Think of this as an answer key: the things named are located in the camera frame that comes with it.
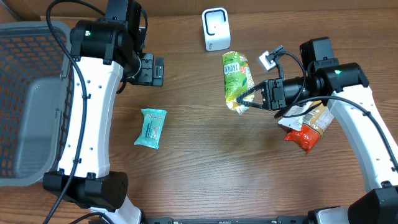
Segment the teal wet wipes pack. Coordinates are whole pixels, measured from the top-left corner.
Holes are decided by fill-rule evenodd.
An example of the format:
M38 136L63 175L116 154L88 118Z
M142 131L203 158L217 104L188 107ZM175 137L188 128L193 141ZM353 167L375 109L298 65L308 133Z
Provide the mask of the teal wet wipes pack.
M153 108L141 109L141 112L144 118L142 131L134 144L158 150L167 112Z

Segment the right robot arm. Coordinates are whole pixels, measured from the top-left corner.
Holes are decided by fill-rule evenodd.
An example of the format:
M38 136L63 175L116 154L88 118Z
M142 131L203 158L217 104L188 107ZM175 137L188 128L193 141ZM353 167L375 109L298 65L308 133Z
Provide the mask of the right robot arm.
M397 144L379 114L369 80L357 63L340 64L330 39L300 45L298 64L303 76L285 79L279 58L283 47L264 52L266 70L278 69L277 79L264 80L236 99L240 105L276 111L320 101L337 119L354 151L366 194L349 207L311 210L299 223L397 223Z

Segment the green snack pouch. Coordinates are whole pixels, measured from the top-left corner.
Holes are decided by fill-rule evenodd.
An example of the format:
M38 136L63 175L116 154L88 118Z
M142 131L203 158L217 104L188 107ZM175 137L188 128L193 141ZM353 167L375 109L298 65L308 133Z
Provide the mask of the green snack pouch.
M231 111L243 114L249 108L237 103L236 98L254 87L248 60L244 54L236 51L226 52L222 59L226 105Z

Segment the orange spaghetti packet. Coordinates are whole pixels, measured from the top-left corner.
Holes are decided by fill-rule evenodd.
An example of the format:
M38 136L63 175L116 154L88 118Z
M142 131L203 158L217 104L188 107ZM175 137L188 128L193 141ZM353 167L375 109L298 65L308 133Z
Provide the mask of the orange spaghetti packet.
M301 128L292 129L284 138L285 141L295 142L306 154L315 147L335 118L321 101L313 102L309 109L308 113L302 115Z

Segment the white tube gold cap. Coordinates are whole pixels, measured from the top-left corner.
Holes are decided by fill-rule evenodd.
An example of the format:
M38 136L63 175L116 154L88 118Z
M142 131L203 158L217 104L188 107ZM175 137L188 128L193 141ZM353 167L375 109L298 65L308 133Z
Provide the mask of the white tube gold cap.
M289 116L305 112L306 110L309 109L309 107L311 107L312 103L313 103L312 101L309 101L305 104L291 107L291 109L289 109L288 112L285 114L286 118L282 117L278 121L278 124L285 128L290 128L296 131L300 131L302 128L304 115L291 117L291 118L289 118Z

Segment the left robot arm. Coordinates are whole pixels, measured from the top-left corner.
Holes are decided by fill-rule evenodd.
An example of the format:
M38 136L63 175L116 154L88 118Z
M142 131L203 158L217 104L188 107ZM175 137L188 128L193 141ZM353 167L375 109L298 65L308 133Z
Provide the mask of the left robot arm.
M145 221L127 195L127 174L110 169L109 134L115 97L126 85L163 84L163 58L144 52L147 30L138 2L112 0L99 19L78 21L67 44L58 41L73 86L65 99L65 147L57 169L44 174L43 187L105 223Z

